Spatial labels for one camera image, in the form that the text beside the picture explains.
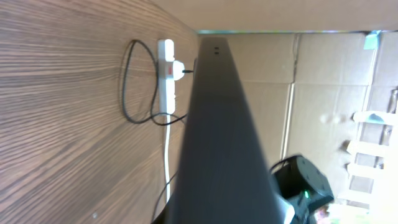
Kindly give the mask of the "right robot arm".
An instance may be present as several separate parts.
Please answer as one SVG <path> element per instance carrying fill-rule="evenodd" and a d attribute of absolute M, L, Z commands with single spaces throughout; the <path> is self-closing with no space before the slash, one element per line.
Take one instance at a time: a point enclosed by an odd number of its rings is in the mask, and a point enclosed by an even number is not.
<path fill-rule="evenodd" d="M 335 199 L 327 177 L 301 154 L 275 163 L 269 172 L 279 188 L 285 223 L 315 223 L 313 214 Z"/>

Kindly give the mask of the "brown cardboard backdrop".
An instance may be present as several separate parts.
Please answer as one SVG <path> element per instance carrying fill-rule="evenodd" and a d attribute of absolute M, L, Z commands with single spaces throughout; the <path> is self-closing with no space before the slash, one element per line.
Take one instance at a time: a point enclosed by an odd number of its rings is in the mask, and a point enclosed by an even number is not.
<path fill-rule="evenodd" d="M 224 37 L 234 57 L 269 165 L 303 154 L 327 177 L 338 203 L 380 202 L 376 146 L 382 126 L 352 120 L 387 111 L 397 85 L 397 1 L 161 0 L 198 32 Z"/>

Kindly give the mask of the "white charger plug adapter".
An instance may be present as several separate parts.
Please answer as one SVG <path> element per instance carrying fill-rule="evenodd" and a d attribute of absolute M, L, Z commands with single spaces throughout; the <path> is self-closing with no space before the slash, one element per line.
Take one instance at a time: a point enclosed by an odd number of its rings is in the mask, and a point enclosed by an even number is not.
<path fill-rule="evenodd" d="M 173 62 L 165 62 L 165 79 L 177 81 L 183 78 L 185 66 L 184 63 L 174 60 Z"/>

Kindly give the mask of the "white power strip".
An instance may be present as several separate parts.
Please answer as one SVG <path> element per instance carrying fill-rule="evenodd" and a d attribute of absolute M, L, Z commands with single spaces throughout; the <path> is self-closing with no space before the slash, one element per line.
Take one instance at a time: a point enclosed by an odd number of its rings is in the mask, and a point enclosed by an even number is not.
<path fill-rule="evenodd" d="M 171 39 L 158 41 L 159 109 L 161 113 L 175 111 L 174 42 Z"/>

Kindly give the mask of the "blue Galaxy smartphone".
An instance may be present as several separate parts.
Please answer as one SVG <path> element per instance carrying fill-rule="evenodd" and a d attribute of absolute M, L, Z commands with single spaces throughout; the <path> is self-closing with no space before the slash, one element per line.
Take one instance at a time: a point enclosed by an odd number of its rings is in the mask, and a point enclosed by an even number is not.
<path fill-rule="evenodd" d="M 224 38 L 204 38 L 167 223 L 282 223 L 243 87 Z"/>

